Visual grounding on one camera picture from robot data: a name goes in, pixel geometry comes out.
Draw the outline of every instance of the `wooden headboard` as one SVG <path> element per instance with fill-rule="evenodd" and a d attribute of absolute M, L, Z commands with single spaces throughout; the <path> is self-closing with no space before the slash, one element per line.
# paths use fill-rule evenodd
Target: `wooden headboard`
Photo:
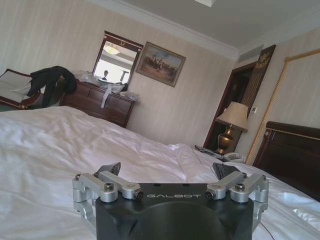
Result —
<path fill-rule="evenodd" d="M 253 165 L 320 202 L 320 129 L 269 121 Z"/>

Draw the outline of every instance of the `ceiling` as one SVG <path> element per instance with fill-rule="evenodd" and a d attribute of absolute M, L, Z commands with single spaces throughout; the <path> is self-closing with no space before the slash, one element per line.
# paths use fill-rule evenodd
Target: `ceiling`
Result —
<path fill-rule="evenodd" d="M 319 0 L 121 0 L 235 48 L 320 3 Z"/>

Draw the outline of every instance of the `silver metal bracket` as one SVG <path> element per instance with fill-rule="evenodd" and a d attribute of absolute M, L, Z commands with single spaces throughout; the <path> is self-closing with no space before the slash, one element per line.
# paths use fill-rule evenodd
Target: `silver metal bracket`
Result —
<path fill-rule="evenodd" d="M 233 185 L 241 183 L 243 180 L 243 173 L 234 171 L 215 183 L 209 183 L 206 189 L 206 196 L 213 200 L 224 199 L 226 191 L 229 191 Z"/>
<path fill-rule="evenodd" d="M 129 182 L 108 171 L 77 174 L 72 180 L 73 208 L 81 214 L 81 218 L 93 234 L 97 234 L 96 217 L 93 206 L 100 197 L 102 202 L 111 203 L 118 199 L 118 191 L 125 199 L 141 199 L 144 193 L 138 183 Z"/>
<path fill-rule="evenodd" d="M 258 226 L 261 215 L 268 208 L 269 180 L 262 174 L 252 174 L 246 178 L 243 173 L 234 171 L 215 183 L 207 185 L 206 197 L 213 200 L 224 199 L 230 190 L 230 198 L 237 203 L 253 201 L 252 232 Z"/>

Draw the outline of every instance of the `picture frame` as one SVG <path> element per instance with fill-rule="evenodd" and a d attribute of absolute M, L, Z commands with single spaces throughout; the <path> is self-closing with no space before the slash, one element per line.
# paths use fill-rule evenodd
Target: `picture frame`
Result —
<path fill-rule="evenodd" d="M 146 42 L 136 72 L 175 87 L 186 58 Z"/>

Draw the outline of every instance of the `white bed sheet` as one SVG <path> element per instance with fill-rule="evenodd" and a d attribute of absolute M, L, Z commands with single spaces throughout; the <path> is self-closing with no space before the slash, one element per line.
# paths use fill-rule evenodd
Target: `white bed sheet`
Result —
<path fill-rule="evenodd" d="M 0 239 L 94 240 L 73 209 L 72 178 L 115 162 L 128 181 L 208 183 L 217 181 L 211 166 L 219 160 L 66 106 L 0 113 Z M 228 164 L 249 175 L 263 173 Z M 320 203 L 264 174 L 270 194 L 261 222 L 274 239 L 320 239 Z M 272 237 L 260 224 L 253 239 Z"/>

